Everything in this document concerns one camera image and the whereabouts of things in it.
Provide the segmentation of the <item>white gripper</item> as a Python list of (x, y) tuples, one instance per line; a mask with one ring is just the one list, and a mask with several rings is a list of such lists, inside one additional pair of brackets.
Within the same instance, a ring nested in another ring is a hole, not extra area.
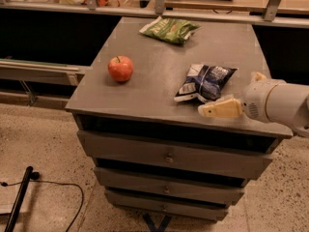
[[(261, 72), (251, 73), (251, 83), (243, 90), (245, 114), (264, 123), (278, 123), (303, 137), (309, 137), (309, 86), (266, 79)], [(238, 118), (243, 109), (233, 95), (198, 106), (207, 118)]]

